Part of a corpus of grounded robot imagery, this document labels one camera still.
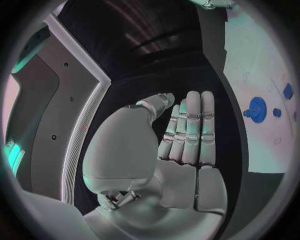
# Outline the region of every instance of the blue object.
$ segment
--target blue object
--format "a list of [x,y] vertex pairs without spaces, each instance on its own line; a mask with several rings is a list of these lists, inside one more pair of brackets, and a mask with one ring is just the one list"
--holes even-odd
[[283,95],[286,99],[291,99],[291,97],[293,96],[293,89],[292,89],[292,86],[291,84],[286,84],[284,90],[283,90]]
[[273,116],[279,118],[279,117],[281,116],[281,110],[278,109],[278,108],[274,108],[274,109],[273,109]]
[[262,123],[267,116],[267,105],[264,99],[259,96],[252,98],[249,109],[243,112],[247,118],[251,118],[255,123]]

